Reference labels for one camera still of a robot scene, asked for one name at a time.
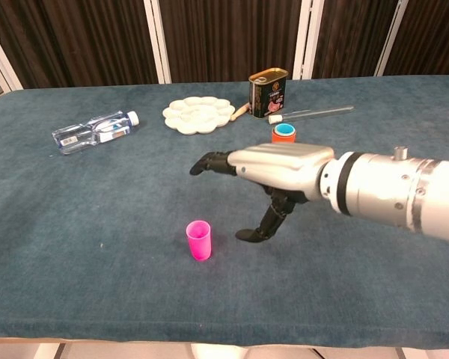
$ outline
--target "can label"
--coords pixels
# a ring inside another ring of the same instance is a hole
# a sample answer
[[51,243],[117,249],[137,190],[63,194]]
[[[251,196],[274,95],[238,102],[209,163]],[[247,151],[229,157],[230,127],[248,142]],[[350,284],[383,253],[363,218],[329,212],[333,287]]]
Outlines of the can label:
[[250,80],[249,111],[255,117],[265,117],[284,106],[286,76],[269,81],[265,76]]

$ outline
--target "table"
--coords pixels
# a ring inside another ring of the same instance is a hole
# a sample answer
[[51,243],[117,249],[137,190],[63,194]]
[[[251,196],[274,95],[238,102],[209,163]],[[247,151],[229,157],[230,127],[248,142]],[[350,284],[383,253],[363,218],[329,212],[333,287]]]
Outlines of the table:
[[[0,98],[0,337],[250,346],[449,349],[449,242],[297,206],[275,237],[234,238],[268,198],[245,180],[188,171],[205,152],[270,141],[249,115],[209,135],[165,127],[173,99],[235,107],[246,83],[21,90]],[[289,81],[286,111],[354,105],[296,123],[298,140],[449,160],[449,76]],[[135,110],[136,133],[62,156],[51,132]],[[195,262],[185,226],[213,226]]]

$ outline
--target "bottle cap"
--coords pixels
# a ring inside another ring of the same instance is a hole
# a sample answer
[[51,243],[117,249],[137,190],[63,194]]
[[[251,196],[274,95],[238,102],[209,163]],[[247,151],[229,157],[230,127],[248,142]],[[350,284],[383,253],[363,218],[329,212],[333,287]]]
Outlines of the bottle cap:
[[138,119],[138,115],[136,114],[136,112],[130,111],[127,113],[127,115],[133,126],[136,126],[140,123],[140,120]]
[[271,114],[268,116],[268,122],[270,125],[273,123],[281,122],[283,120],[283,116],[280,114]]

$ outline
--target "brown curtain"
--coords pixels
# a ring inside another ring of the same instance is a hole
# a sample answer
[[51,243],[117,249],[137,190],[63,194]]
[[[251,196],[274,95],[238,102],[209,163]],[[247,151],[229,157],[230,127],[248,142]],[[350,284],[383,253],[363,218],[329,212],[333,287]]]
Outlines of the brown curtain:
[[385,75],[449,75],[449,0],[409,0]]
[[313,79],[373,76],[397,0],[325,0]]
[[0,0],[24,88],[157,83],[143,0]]
[[160,0],[173,82],[293,71],[301,0]]

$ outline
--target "plastic bottle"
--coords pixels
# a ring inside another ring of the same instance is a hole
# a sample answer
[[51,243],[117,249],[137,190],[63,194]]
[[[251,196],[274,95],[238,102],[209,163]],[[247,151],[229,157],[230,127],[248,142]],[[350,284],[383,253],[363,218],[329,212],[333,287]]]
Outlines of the plastic bottle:
[[139,124],[134,111],[122,111],[94,117],[85,124],[77,124],[52,132],[58,148],[64,155],[83,150],[128,135]]

